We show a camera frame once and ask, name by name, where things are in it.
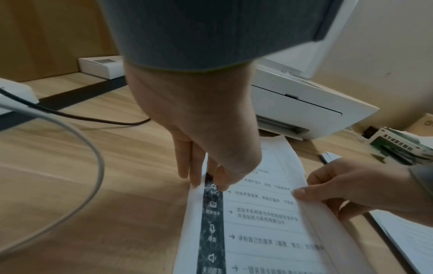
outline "icon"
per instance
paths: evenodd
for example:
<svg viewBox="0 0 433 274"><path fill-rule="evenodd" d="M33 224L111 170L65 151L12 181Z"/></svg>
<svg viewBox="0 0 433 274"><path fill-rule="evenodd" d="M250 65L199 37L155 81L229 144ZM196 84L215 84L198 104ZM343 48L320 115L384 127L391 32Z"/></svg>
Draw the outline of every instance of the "icon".
<svg viewBox="0 0 433 274"><path fill-rule="evenodd" d="M208 259L209 261L211 261L211 262L214 262L215 259L216 259L216 257L215 257L214 254L211 254L211 255L209 255L209 256L207 257L207 259Z"/></svg>

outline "gray sleeve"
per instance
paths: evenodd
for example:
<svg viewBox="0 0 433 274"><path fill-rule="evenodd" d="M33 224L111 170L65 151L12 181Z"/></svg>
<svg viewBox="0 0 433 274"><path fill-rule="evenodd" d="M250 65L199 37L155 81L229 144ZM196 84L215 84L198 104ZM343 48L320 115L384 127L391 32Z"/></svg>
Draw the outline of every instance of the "gray sleeve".
<svg viewBox="0 0 433 274"><path fill-rule="evenodd" d="M433 197L433 163L411 166L409 170L412 176Z"/></svg>
<svg viewBox="0 0 433 274"><path fill-rule="evenodd" d="M343 0L99 0L137 65L204 71L322 40Z"/></svg>

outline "open scanner lid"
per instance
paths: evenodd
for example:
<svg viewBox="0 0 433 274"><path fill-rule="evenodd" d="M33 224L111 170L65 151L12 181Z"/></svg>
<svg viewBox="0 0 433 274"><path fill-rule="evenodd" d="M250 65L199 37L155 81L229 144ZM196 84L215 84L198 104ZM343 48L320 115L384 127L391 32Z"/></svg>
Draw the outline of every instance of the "open scanner lid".
<svg viewBox="0 0 433 274"><path fill-rule="evenodd" d="M337 40L357 3L358 0L344 0L323 40L300 44L268 55L259 60L259 63L304 79L312 78Z"/></svg>

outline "wooden desk surface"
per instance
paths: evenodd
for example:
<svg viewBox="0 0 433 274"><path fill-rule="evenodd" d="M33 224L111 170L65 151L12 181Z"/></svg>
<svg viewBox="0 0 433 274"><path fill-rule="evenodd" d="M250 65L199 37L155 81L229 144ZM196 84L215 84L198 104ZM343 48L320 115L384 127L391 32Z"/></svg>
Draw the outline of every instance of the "wooden desk surface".
<svg viewBox="0 0 433 274"><path fill-rule="evenodd" d="M94 84L80 73L31 81L38 97ZM146 116L127 87L64 109L117 121ZM101 149L106 161L102 188L67 223L17 252L0 258L0 273L172 272L189 183L177 175L170 134L151 121L137 127L69 120ZM309 174L329 151L376 161L348 132L313 141L290 140ZM77 205L96 176L84 145L55 126L33 120L0 132L0 245L41 228ZM343 225L379 274L406 273L362 216Z"/></svg>

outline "white printer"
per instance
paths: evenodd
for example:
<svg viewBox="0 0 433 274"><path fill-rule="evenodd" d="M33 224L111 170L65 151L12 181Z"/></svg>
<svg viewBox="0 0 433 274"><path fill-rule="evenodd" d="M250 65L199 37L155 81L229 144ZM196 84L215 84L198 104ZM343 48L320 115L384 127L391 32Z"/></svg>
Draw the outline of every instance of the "white printer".
<svg viewBox="0 0 433 274"><path fill-rule="evenodd" d="M252 100L258 126L295 139L316 139L372 115L378 108L309 81L330 51L358 0L345 0L324 40L258 62Z"/></svg>

